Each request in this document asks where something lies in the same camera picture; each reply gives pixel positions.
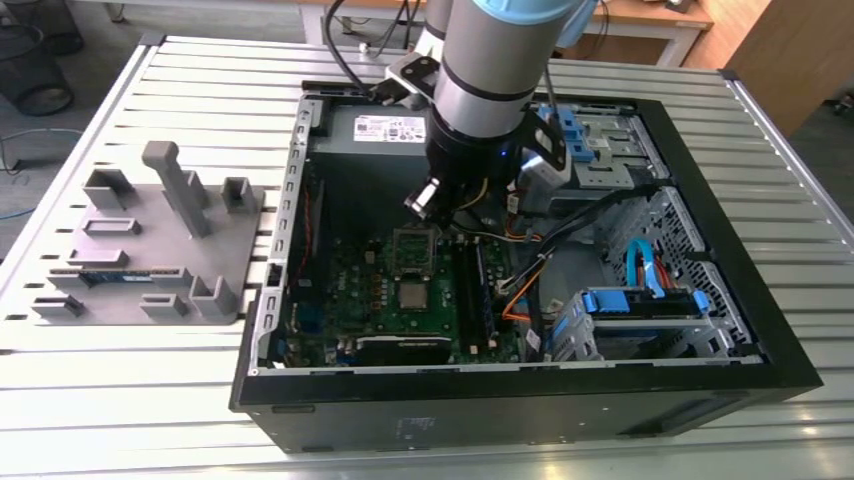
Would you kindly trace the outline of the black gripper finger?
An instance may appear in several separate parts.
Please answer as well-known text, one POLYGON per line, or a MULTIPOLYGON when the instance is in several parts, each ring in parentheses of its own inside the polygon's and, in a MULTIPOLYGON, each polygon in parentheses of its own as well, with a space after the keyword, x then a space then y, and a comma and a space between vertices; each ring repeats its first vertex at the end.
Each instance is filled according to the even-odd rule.
POLYGON ((427 179, 410 194, 405 206, 418 219, 439 229, 447 229, 461 205, 459 186, 439 179, 427 179))

